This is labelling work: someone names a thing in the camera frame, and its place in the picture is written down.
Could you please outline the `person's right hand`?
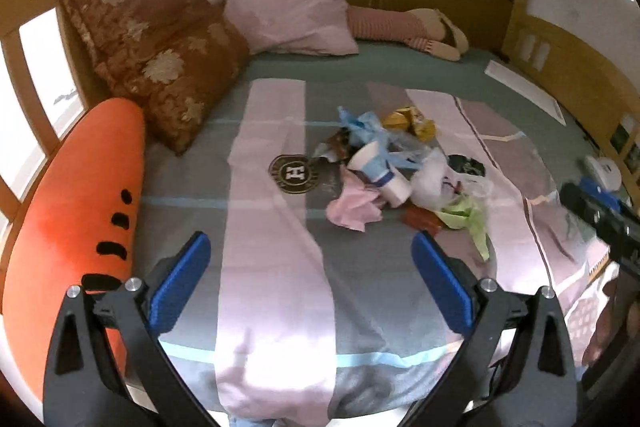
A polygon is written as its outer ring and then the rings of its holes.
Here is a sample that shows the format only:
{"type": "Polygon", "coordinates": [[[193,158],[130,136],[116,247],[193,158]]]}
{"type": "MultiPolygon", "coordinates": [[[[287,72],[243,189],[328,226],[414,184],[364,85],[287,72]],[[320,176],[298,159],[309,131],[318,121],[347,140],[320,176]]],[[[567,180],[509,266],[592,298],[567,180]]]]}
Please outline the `person's right hand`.
{"type": "Polygon", "coordinates": [[[617,291],[617,280],[608,281],[603,286],[603,294],[608,297],[608,303],[598,318],[596,328],[589,340],[588,346],[582,355],[582,364],[585,366],[593,365],[595,361],[602,355],[603,350],[608,347],[615,329],[612,326],[614,297],[617,291]]]}

